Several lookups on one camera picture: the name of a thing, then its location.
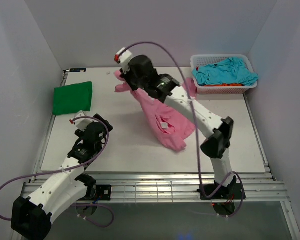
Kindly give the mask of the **pink t shirt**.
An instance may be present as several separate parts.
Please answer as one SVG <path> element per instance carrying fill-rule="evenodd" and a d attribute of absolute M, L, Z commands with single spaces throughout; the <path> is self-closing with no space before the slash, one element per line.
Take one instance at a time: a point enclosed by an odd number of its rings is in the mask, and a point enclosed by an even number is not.
<path fill-rule="evenodd" d="M 177 153 L 183 151 L 187 146 L 185 139 L 194 132 L 195 125 L 175 109 L 151 98 L 144 90 L 131 90 L 126 81 L 121 78 L 119 70 L 116 70 L 114 75 L 121 81 L 114 91 L 131 93 L 140 104 L 149 127 L 159 142 L 167 149 Z"/>

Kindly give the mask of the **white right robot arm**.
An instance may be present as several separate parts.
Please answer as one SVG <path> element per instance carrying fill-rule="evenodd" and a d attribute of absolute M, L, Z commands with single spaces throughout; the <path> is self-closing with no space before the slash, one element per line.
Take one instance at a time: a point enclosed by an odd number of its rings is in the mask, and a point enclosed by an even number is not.
<path fill-rule="evenodd" d="M 230 117 L 221 118 L 197 100 L 188 97 L 185 84 L 169 74 L 159 74 L 152 61 L 145 55 L 121 56 L 118 59 L 122 77 L 133 91 L 142 89 L 151 98 L 173 108 L 193 124 L 204 135 L 201 151 L 210 158 L 214 170 L 216 194 L 227 199 L 234 193 L 234 174 L 229 148 L 234 127 Z"/>

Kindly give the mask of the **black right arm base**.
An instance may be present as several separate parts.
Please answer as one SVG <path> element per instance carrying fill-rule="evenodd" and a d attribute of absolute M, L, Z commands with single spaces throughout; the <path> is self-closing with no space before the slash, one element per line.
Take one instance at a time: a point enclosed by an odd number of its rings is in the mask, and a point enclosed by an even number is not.
<path fill-rule="evenodd" d="M 221 188 L 210 198 L 204 196 L 200 189 L 197 189 L 201 200 L 212 200 L 213 210 L 217 215 L 224 218 L 232 217 L 243 205 L 246 199 L 246 193 L 240 183 L 233 186 Z"/>

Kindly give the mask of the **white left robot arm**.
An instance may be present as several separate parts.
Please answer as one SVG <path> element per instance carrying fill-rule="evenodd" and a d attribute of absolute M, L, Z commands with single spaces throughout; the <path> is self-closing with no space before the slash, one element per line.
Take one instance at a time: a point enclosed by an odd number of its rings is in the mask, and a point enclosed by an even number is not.
<path fill-rule="evenodd" d="M 86 117 L 83 112 L 77 113 L 73 124 L 78 139 L 60 172 L 52 174 L 28 197 L 20 196 L 13 203 L 11 228 L 28 240 L 45 239 L 53 222 L 77 201 L 96 204 L 111 199 L 111 186 L 98 185 L 85 170 L 102 152 L 113 126 L 99 114 Z"/>

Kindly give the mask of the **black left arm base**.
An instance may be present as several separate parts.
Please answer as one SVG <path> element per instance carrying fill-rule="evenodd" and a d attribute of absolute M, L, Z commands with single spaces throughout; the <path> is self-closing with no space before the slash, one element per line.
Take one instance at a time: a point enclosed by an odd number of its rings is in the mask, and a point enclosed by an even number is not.
<path fill-rule="evenodd" d="M 112 194 L 112 186 L 107 184 L 97 184 L 94 186 L 85 197 L 81 198 L 79 201 L 86 201 L 87 204 L 97 204 L 99 201 L 110 201 Z M 77 213 L 84 217 L 92 216 L 98 209 L 97 206 L 76 206 Z"/>

